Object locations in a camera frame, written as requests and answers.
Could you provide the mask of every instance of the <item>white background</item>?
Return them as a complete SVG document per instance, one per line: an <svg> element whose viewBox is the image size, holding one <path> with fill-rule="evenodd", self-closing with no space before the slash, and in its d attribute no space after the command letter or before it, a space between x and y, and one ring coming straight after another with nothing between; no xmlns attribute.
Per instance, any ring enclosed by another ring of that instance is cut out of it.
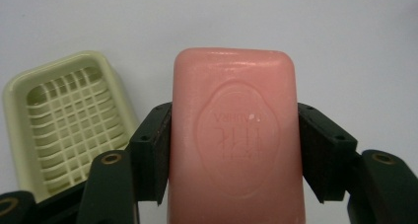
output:
<svg viewBox="0 0 418 224"><path fill-rule="evenodd" d="M0 0L0 85L74 52L102 52L142 120L172 99L173 62L194 46L287 52L299 102L418 174L418 0ZM0 193L18 189L0 114ZM349 223L346 202L319 204L307 223ZM167 202L140 203L144 224Z"/></svg>

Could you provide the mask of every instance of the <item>pink soap bar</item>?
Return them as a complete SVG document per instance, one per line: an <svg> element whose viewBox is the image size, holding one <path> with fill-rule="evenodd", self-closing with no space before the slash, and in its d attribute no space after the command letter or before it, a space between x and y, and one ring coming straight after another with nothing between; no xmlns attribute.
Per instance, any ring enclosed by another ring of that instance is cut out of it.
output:
<svg viewBox="0 0 418 224"><path fill-rule="evenodd" d="M305 223L295 72L268 50L174 64L170 224Z"/></svg>

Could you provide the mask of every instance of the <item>soap dish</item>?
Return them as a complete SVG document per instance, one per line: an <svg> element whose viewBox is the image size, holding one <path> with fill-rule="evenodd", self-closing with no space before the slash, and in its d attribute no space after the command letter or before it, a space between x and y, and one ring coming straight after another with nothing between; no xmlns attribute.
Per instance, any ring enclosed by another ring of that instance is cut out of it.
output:
<svg viewBox="0 0 418 224"><path fill-rule="evenodd" d="M20 189L42 201L124 149L138 121L104 56L82 51L16 76L3 92Z"/></svg>

